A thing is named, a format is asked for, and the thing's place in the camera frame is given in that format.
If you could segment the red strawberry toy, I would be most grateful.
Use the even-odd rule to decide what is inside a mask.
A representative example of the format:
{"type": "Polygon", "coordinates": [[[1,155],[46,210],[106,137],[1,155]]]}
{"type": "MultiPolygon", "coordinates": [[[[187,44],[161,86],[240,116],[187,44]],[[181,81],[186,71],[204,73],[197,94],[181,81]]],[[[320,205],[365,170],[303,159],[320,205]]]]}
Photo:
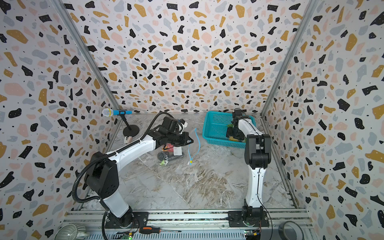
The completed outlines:
{"type": "Polygon", "coordinates": [[[163,147],[163,151],[164,152],[170,152],[170,153],[173,153],[174,152],[174,146],[172,144],[166,144],[164,147],[163,147]]]}

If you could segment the dark eggplant toy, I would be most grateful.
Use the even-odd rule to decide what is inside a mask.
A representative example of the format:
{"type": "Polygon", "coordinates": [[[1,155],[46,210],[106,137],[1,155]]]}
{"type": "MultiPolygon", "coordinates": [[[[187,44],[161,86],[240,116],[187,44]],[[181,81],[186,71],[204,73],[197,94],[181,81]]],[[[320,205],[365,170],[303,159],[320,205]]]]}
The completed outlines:
{"type": "Polygon", "coordinates": [[[170,155],[168,152],[160,152],[158,153],[158,160],[160,161],[160,166],[166,166],[170,160],[170,155]]]}

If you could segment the clear zip top bag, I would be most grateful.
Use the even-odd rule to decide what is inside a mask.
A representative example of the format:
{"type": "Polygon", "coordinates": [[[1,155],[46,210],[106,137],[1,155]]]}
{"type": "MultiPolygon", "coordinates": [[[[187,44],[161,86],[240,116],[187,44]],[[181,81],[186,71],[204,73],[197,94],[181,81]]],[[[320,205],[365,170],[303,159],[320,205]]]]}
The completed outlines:
{"type": "Polygon", "coordinates": [[[184,147],[174,147],[169,153],[166,166],[160,166],[158,153],[164,152],[163,146],[143,155],[138,162],[147,167],[150,173],[175,189],[189,189],[194,185],[205,185],[206,179],[215,177],[217,155],[215,149],[207,145],[202,137],[202,124],[189,121],[187,132],[194,142],[184,147]]]}

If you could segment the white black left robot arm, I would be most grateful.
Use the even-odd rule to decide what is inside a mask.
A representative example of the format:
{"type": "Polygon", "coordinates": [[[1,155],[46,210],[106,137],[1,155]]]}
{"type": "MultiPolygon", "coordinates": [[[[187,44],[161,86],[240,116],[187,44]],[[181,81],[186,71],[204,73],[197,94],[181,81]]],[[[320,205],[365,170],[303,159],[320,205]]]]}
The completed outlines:
{"type": "Polygon", "coordinates": [[[186,128],[188,123],[166,114],[162,123],[152,127],[153,120],[145,133],[132,143],[107,154],[95,154],[90,163],[81,171],[79,178],[96,195],[85,201],[97,200],[106,210],[108,217],[127,226],[133,221],[133,210],[120,192],[120,171],[142,155],[170,144],[174,147],[190,145],[194,140],[186,128]]]}

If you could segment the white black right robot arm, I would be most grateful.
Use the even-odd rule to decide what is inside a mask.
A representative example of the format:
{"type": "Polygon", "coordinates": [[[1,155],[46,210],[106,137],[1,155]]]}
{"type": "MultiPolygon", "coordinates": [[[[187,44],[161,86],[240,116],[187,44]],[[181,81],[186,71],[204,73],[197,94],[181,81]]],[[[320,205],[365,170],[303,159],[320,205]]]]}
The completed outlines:
{"type": "Polygon", "coordinates": [[[226,136],[244,142],[244,159],[249,167],[248,191],[242,207],[242,221],[247,226],[261,223],[264,218],[262,191],[264,176],[271,163],[271,137],[263,134],[241,109],[234,109],[226,136]]]}

